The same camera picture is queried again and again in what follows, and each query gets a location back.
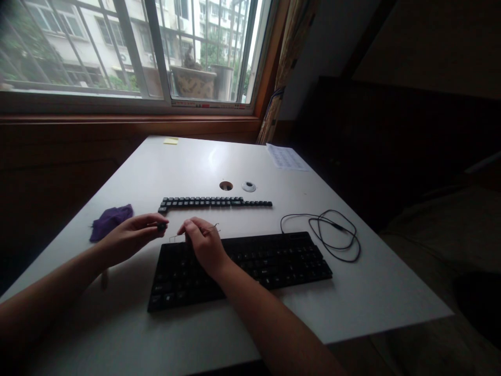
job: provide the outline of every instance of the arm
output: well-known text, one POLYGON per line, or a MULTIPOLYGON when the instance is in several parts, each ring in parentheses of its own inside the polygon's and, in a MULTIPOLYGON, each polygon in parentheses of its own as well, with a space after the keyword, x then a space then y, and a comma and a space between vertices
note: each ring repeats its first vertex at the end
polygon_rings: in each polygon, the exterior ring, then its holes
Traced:
POLYGON ((0 304, 0 351, 19 357, 103 271, 163 237, 165 231, 148 227, 157 221, 169 222, 160 214, 128 219, 92 248, 0 304))
POLYGON ((206 231, 211 226, 194 217, 184 222, 178 234, 189 235, 200 264, 226 294, 270 371, 287 375, 343 375, 344 370, 315 334, 230 260, 218 232, 206 231))

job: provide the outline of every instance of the purple cloth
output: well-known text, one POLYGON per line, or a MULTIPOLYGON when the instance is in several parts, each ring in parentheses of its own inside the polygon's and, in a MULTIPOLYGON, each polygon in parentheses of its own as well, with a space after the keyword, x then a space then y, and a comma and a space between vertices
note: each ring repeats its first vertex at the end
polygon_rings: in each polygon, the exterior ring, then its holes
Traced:
POLYGON ((119 208, 106 209, 99 219, 92 224, 91 242, 98 242, 108 235, 123 221, 132 217, 132 205, 128 204, 119 208))

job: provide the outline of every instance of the black cable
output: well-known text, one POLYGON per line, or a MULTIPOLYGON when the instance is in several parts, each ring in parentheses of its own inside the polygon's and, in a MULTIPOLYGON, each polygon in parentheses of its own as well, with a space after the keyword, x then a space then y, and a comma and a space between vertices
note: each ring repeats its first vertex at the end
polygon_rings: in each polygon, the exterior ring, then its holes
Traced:
POLYGON ((280 231, 282 231, 282 233, 285 233, 283 232, 283 227, 282 227, 282 222, 285 218, 287 217, 302 217, 302 216, 309 216, 309 217, 315 217, 315 218, 309 218, 308 219, 308 224, 309 226, 311 227, 313 233, 315 234, 315 236, 322 242, 322 244, 324 245, 325 249, 327 250, 327 252, 330 253, 330 255, 340 261, 343 261, 343 262, 346 262, 346 263, 355 263, 358 261, 358 259, 360 258, 360 254, 362 253, 362 246, 360 245, 360 241, 358 239, 358 237, 356 236, 356 226, 349 220, 347 219, 347 217, 345 217, 343 215, 343 213, 340 213, 339 211, 337 210, 334 210, 334 209, 329 209, 329 210, 326 210, 325 212, 323 212, 322 214, 320 215, 315 215, 315 214, 308 214, 308 213, 301 213, 301 214, 287 214, 285 216, 282 217, 282 219, 280 219, 280 231), (349 224, 351 224, 351 226, 353 226, 353 232, 350 231, 350 230, 347 230, 346 228, 342 227, 341 225, 335 223, 332 219, 329 219, 325 216, 325 214, 329 213, 329 212, 334 212, 334 213, 337 213, 339 214, 341 217, 343 217, 349 224), (312 221, 317 221, 317 224, 318 224, 318 233, 315 231, 315 229, 313 228, 313 225, 312 225, 312 221), (335 247, 333 245, 330 245, 330 244, 327 244, 323 237, 322 237, 322 232, 320 230, 320 222, 325 222, 325 223, 328 223, 330 224, 331 226, 333 226, 335 229, 339 230, 339 231, 344 231, 344 232, 347 232, 348 234, 351 235, 351 240, 350 240, 350 243, 346 246, 342 246, 342 247, 335 247), (359 246, 359 249, 356 253, 356 256, 354 259, 352 260, 346 260, 344 258, 340 258, 340 257, 337 257, 335 254, 333 254, 329 248, 332 248, 334 250, 337 250, 337 251, 346 251, 346 250, 349 250, 352 246, 353 246, 353 243, 357 242, 358 246, 359 246))

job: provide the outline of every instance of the person's left hand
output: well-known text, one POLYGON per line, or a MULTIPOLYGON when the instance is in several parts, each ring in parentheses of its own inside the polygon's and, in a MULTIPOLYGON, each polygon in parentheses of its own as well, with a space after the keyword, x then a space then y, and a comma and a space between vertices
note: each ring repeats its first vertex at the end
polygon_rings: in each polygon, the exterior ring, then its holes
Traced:
POLYGON ((169 223, 158 213, 129 218, 94 246, 99 253, 102 269, 117 265, 134 256, 141 248, 156 238, 163 238, 165 231, 158 232, 157 223, 169 223))

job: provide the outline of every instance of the white grommet cap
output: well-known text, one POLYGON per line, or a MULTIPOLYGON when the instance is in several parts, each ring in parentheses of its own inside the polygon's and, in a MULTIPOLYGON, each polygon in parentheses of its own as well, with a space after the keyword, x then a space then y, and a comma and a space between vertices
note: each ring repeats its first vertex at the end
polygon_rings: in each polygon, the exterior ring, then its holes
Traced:
POLYGON ((243 182, 242 189, 246 192, 253 192, 256 190, 256 186, 251 182, 243 182))

